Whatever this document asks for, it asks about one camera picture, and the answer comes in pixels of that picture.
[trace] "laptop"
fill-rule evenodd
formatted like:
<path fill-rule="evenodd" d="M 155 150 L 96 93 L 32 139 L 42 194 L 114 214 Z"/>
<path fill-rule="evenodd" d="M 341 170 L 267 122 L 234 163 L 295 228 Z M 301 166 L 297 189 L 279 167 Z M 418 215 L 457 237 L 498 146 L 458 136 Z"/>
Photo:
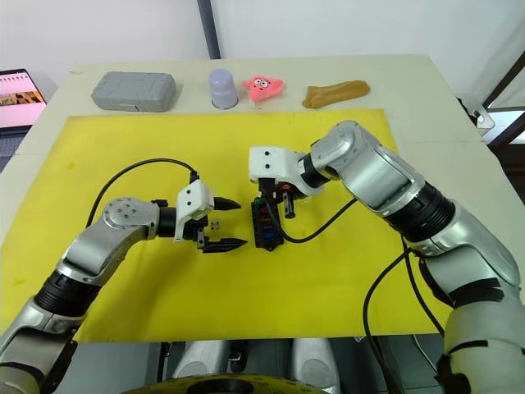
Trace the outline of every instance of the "laptop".
<path fill-rule="evenodd" d="M 0 172 L 45 107 L 26 69 L 0 71 Z"/>

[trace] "yellow mat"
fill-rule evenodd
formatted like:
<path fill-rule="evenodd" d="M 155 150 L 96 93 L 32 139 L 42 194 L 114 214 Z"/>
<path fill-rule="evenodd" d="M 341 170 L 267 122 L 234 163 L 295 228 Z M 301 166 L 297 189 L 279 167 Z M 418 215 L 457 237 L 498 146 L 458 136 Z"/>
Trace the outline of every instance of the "yellow mat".
<path fill-rule="evenodd" d="M 194 166 L 215 195 L 242 203 L 241 210 L 212 213 L 210 219 L 219 220 L 221 228 L 208 228 L 208 234 L 249 243 L 224 254 L 202 254 L 190 241 L 135 245 L 93 303 L 79 340 L 362 335 L 364 296 L 399 255 L 399 236 L 356 204 L 315 240 L 286 243 L 270 253 L 254 246 L 249 207 L 257 192 L 249 183 L 249 146 L 307 151 L 345 119 L 358 121 L 395 148 L 382 110 L 68 119 L 2 248 L 2 329 L 82 231 L 102 185 L 129 164 L 167 157 Z M 122 196 L 174 204 L 188 176 L 166 163 L 137 168 L 112 186 L 101 206 Z M 292 236 L 306 236 L 350 197 L 340 182 L 331 182 L 321 195 L 299 201 L 297 218 L 286 220 L 284 228 Z M 433 300 L 419 275 L 418 283 L 444 322 L 448 309 Z M 372 298 L 370 319 L 376 334 L 434 332 L 402 264 Z"/>

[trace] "laptop screen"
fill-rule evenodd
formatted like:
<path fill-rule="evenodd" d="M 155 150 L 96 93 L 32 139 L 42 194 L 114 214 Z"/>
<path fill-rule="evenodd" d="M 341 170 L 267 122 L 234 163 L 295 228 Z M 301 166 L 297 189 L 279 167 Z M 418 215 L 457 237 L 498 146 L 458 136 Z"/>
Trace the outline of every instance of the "laptop screen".
<path fill-rule="evenodd" d="M 0 131 L 32 126 L 45 106 L 26 70 L 0 71 Z"/>

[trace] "black cable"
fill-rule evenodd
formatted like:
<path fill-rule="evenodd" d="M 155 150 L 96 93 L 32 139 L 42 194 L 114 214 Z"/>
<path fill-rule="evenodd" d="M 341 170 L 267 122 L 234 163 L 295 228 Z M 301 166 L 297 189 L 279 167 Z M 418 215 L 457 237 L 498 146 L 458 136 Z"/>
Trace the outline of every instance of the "black cable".
<path fill-rule="evenodd" d="M 352 199 L 350 200 L 348 203 L 346 203 L 343 208 L 341 208 L 339 211 L 337 211 L 337 213 L 332 216 L 328 222 L 326 222 L 325 224 L 323 224 L 321 227 L 319 227 L 318 230 L 316 230 L 315 232 L 313 232 L 312 234 L 310 234 L 309 236 L 305 236 L 304 238 L 292 238 L 291 236 L 289 236 L 288 234 L 285 233 L 285 231 L 283 230 L 283 228 L 281 227 L 280 223 L 279 223 L 279 220 L 277 219 L 275 213 L 273 212 L 273 209 L 272 207 L 270 206 L 270 203 L 268 201 L 266 201 L 266 208 L 268 209 L 268 213 L 270 214 L 270 218 L 272 219 L 272 222 L 273 222 L 273 225 L 276 227 L 277 229 L 277 232 L 279 232 L 279 234 L 287 241 L 289 242 L 293 242 L 294 244 L 302 244 L 304 242 L 308 242 L 310 241 L 311 239 L 315 238 L 316 236 L 318 236 L 319 234 L 321 234 L 323 231 L 326 230 L 326 228 L 328 226 L 330 226 L 339 216 L 341 216 L 348 208 L 350 208 L 352 205 L 354 205 L 354 203 L 356 202 L 357 200 L 356 199 Z"/>
<path fill-rule="evenodd" d="M 383 280 L 383 278 L 386 276 L 387 273 L 389 273 L 392 268 L 394 268 L 401 260 L 405 258 L 405 256 L 408 256 L 412 250 L 410 248 L 407 248 L 403 251 L 403 253 L 395 259 L 388 267 L 386 267 L 376 278 L 374 283 L 370 286 L 368 289 L 367 295 L 364 298 L 363 303 L 363 326 L 365 335 L 368 340 L 368 344 L 372 348 L 372 352 L 374 356 L 376 357 L 377 363 L 381 367 L 381 371 L 383 372 L 383 377 L 385 378 L 385 382 L 387 386 L 390 385 L 390 387 L 393 387 L 395 390 L 394 393 L 398 394 L 401 393 L 401 390 L 399 389 L 399 385 L 395 380 L 394 374 L 388 369 L 388 366 L 386 365 L 385 359 L 383 358 L 380 350 L 377 348 L 376 342 L 374 341 L 372 334 L 370 333 L 370 326 L 368 324 L 368 306 L 370 305 L 370 299 L 372 298 L 372 295 L 374 291 L 376 290 L 379 283 Z"/>
<path fill-rule="evenodd" d="M 401 243 L 403 244 L 403 250 L 406 251 L 408 249 L 408 246 L 404 242 L 403 237 L 401 237 Z M 409 280 L 410 280 L 410 284 L 412 285 L 413 293 L 416 295 L 416 298 L 418 299 L 419 304 L 425 311 L 425 314 L 427 314 L 432 324 L 434 324 L 434 327 L 436 328 L 436 330 L 443 337 L 445 335 L 445 330 L 441 326 L 440 322 L 437 320 L 436 316 L 434 316 L 434 314 L 430 311 L 427 303 L 425 302 L 425 300 L 421 296 L 421 293 L 419 292 L 418 284 L 416 283 L 416 279 L 413 276 L 412 265 L 410 264 L 410 257 L 408 255 L 405 256 L 404 262 L 407 266 L 407 273 L 409 274 Z"/>
<path fill-rule="evenodd" d="M 106 193 L 107 189 L 109 189 L 109 186 L 113 184 L 114 181 L 116 181 L 118 178 L 120 178 L 122 175 L 126 174 L 128 171 L 133 170 L 134 168 L 143 166 L 144 164 L 149 163 L 173 163 L 177 164 L 179 166 L 182 166 L 184 168 L 187 168 L 190 171 L 190 178 L 195 177 L 198 178 L 198 173 L 194 170 L 193 167 L 191 167 L 189 164 L 181 162 L 181 160 L 175 160 L 174 158 L 149 158 L 148 160 L 143 160 L 141 162 L 137 162 L 135 164 L 131 164 L 130 166 L 124 168 L 123 170 L 120 170 L 117 174 L 115 174 L 109 181 L 106 182 L 106 185 L 103 186 L 103 188 L 100 190 L 100 192 L 97 195 L 97 198 L 95 199 L 93 203 L 93 207 L 91 208 L 91 212 L 89 212 L 88 222 L 86 223 L 86 227 L 91 226 L 91 223 L 93 222 L 95 213 L 97 212 L 97 207 L 100 204 L 100 200 L 104 196 L 104 193 Z"/>

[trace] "white wall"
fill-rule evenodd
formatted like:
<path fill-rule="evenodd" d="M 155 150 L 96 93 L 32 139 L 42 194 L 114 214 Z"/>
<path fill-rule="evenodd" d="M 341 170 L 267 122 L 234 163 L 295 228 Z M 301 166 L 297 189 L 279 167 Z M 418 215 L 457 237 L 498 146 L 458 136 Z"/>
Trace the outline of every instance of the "white wall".
<path fill-rule="evenodd" d="M 80 63 L 208 58 L 196 0 L 0 5 L 0 69 L 29 68 L 46 98 Z M 523 0 L 213 0 L 213 9 L 223 57 L 427 53 L 455 93 L 480 100 L 525 48 Z"/>
<path fill-rule="evenodd" d="M 195 0 L 0 0 L 0 70 L 46 99 L 77 64 L 206 58 Z"/>
<path fill-rule="evenodd" d="M 523 0 L 214 0 L 213 9 L 223 57 L 426 53 L 456 94 L 480 100 L 525 49 Z"/>

